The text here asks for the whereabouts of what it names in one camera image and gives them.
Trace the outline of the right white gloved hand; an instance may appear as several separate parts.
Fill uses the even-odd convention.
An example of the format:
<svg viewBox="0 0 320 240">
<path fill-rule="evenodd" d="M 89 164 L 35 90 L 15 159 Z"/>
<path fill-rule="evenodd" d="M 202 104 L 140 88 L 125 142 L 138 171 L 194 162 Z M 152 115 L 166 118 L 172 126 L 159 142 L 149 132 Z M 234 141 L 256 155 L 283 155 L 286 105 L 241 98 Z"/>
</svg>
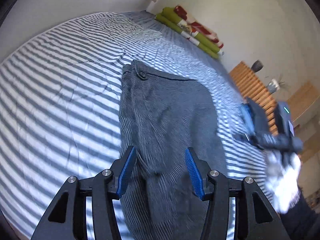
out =
<svg viewBox="0 0 320 240">
<path fill-rule="evenodd" d="M 299 201 L 301 192 L 298 187 L 301 161 L 292 154 L 289 164 L 283 166 L 280 152 L 268 151 L 265 155 L 265 189 L 272 194 L 272 206 L 279 214 L 286 214 Z"/>
</svg>

